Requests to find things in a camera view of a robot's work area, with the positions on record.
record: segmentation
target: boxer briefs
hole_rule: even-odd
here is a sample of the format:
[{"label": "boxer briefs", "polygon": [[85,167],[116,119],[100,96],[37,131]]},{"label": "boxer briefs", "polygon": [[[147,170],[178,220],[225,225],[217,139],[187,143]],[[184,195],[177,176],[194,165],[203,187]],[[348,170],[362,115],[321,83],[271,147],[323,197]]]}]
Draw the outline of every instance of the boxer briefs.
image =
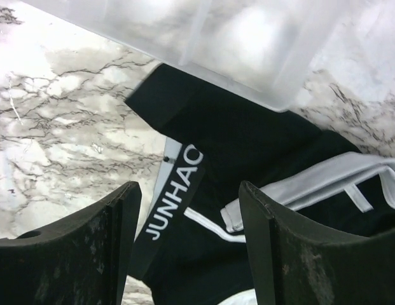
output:
[{"label": "boxer briefs", "polygon": [[[152,212],[135,241],[129,270],[129,275],[151,289],[155,305],[255,304],[238,213],[240,183],[247,180],[259,188],[282,185],[283,195],[309,177],[309,168],[316,166],[318,173],[311,177],[329,181],[335,158],[360,153],[341,135],[321,130],[292,112],[270,111],[164,64],[125,103],[169,138],[161,171],[165,166],[172,171],[158,177],[160,196],[155,196]],[[191,166],[184,163],[188,147],[194,150],[194,160],[201,154],[196,171],[184,169]],[[352,159],[344,159],[351,166]],[[326,162],[333,166],[324,173]],[[176,173],[182,184],[171,184]],[[193,195],[184,195],[190,189]],[[350,190],[296,210],[326,226],[371,236],[395,226],[395,208],[384,193],[379,175],[372,175]],[[172,195],[171,210],[161,206],[165,194]],[[360,210],[354,203],[356,195],[370,208]],[[165,219],[154,218],[159,208],[170,212]],[[152,229],[164,227],[160,243],[151,241],[156,232],[146,233],[151,224],[155,225]],[[148,235],[149,243],[139,242]],[[149,251],[154,251],[153,259],[142,272],[136,271],[137,265],[145,264],[142,254]]]}]

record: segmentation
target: white marble countertop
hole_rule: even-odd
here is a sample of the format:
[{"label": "white marble countertop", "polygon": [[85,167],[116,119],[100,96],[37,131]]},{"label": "white marble countertop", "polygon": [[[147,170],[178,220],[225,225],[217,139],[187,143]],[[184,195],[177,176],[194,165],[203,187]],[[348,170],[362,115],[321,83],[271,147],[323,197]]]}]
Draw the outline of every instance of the white marble countertop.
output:
[{"label": "white marble countertop", "polygon": [[[395,156],[395,0],[353,0],[293,109]],[[0,238],[69,215],[128,180],[141,219],[164,138],[123,99],[157,64],[24,3],[0,0]],[[152,304],[128,280],[123,304]]]}]

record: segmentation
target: folded clothing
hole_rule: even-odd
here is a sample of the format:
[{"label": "folded clothing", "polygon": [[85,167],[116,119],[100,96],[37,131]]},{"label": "folded clothing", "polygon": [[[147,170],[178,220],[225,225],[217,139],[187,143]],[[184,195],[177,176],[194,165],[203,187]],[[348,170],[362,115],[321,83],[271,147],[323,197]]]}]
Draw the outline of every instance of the folded clothing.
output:
[{"label": "folded clothing", "polygon": [[[225,215],[225,207],[238,198],[241,181],[263,187],[343,153],[359,153],[341,135],[292,112],[269,111],[168,65],[154,70],[125,103],[172,139],[168,145],[173,149],[167,149],[172,155],[162,161],[172,171],[187,147],[204,156],[205,173],[194,186],[187,186],[193,172],[183,172],[185,187],[194,192],[190,204],[168,228],[170,234],[139,278],[151,289],[155,305],[229,305],[237,304],[233,296],[253,294],[244,231],[227,228],[230,218]],[[182,193],[168,182],[163,193]],[[358,188],[374,202],[373,210],[362,213],[341,192],[298,212],[362,236],[395,226],[395,210],[384,200],[379,177]]]}]

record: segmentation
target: translucent plastic bin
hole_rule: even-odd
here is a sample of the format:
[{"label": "translucent plastic bin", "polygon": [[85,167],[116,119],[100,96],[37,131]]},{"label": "translucent plastic bin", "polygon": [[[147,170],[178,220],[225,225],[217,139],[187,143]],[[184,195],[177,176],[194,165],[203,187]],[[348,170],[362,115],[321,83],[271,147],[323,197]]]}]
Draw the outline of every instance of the translucent plastic bin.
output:
[{"label": "translucent plastic bin", "polygon": [[24,0],[275,111],[346,0]]}]

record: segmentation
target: white trim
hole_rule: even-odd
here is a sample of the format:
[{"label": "white trim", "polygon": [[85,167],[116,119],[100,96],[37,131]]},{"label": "white trim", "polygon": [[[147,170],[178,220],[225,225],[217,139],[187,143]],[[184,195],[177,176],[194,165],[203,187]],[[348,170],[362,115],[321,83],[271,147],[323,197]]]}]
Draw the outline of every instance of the white trim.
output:
[{"label": "white trim", "polygon": [[241,291],[240,293],[225,299],[218,305],[258,305],[255,289]]},{"label": "white trim", "polygon": [[240,205],[232,205],[231,203],[227,204],[224,208],[222,208],[220,214],[225,223],[225,228],[227,232],[234,233],[242,231],[244,229],[244,226],[242,225],[242,221],[239,218],[239,215],[241,215]]},{"label": "white trim", "polygon": [[354,202],[354,204],[358,207],[358,209],[362,211],[362,213],[374,209],[355,184],[345,187],[344,191],[347,193],[347,196],[350,197],[352,202]]},{"label": "white trim", "polygon": [[222,240],[229,241],[230,243],[245,243],[246,242],[245,235],[234,236],[234,235],[228,234],[219,225],[215,224],[213,221],[204,217],[202,214],[192,210],[191,208],[187,208],[184,211],[184,216],[197,222],[201,226],[212,231],[214,234],[217,234]]}]

